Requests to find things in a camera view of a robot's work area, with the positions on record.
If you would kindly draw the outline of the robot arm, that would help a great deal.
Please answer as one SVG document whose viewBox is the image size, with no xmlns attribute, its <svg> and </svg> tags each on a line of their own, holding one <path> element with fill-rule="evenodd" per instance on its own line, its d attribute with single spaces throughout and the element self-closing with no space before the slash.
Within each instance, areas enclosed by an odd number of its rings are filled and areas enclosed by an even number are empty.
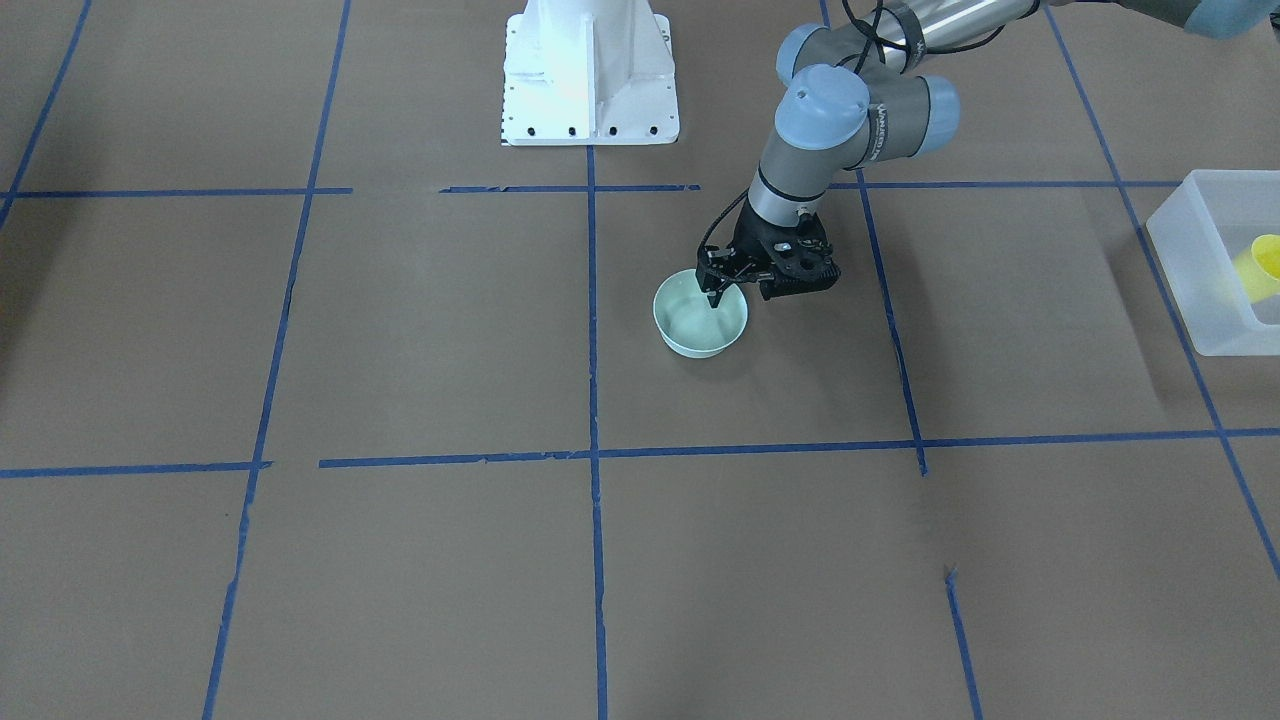
<svg viewBox="0 0 1280 720">
<path fill-rule="evenodd" d="M 809 24 L 781 44 L 783 97 L 750 186 L 732 202 L 731 241 L 698 247 L 710 307 L 755 284 L 763 299 L 829 290 L 841 277 L 819 208 L 835 176 L 933 152 L 957 132 L 955 86 L 919 73 L 932 58 L 975 51 L 1041 1 L 878 1 L 840 27 Z"/>
</svg>

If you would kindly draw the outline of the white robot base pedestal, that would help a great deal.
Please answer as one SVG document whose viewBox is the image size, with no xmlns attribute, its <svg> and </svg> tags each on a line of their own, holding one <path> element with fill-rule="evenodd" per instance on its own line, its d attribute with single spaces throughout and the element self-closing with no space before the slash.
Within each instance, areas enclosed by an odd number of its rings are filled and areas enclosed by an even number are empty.
<svg viewBox="0 0 1280 720">
<path fill-rule="evenodd" d="M 527 1 L 504 40 L 503 145 L 678 141 L 671 23 L 649 1 Z"/>
</svg>

